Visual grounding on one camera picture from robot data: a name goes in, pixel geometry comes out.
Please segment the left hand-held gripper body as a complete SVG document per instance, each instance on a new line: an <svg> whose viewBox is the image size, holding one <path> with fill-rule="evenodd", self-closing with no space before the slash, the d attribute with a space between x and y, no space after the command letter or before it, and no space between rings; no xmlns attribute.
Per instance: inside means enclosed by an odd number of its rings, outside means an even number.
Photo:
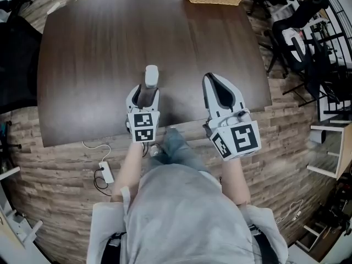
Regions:
<svg viewBox="0 0 352 264"><path fill-rule="evenodd" d="M157 110L140 110L133 107L127 114L127 124L133 142L154 142L158 127L160 112Z"/></svg>

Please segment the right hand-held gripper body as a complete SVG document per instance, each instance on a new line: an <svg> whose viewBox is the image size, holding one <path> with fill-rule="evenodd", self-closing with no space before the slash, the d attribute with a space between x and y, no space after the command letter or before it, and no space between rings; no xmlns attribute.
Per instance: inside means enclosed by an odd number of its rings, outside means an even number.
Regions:
<svg viewBox="0 0 352 264"><path fill-rule="evenodd" d="M248 156L261 149L259 127L257 121L251 119L248 109L209 118L203 128L224 161Z"/></svg>

